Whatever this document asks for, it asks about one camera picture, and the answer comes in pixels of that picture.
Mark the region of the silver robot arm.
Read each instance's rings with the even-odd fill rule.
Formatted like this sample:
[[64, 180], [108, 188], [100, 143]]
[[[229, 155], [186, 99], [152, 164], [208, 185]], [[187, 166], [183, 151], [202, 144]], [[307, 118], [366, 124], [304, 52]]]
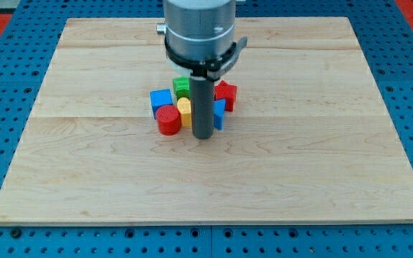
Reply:
[[208, 61], [231, 48], [235, 0], [163, 0], [165, 39], [170, 52]]

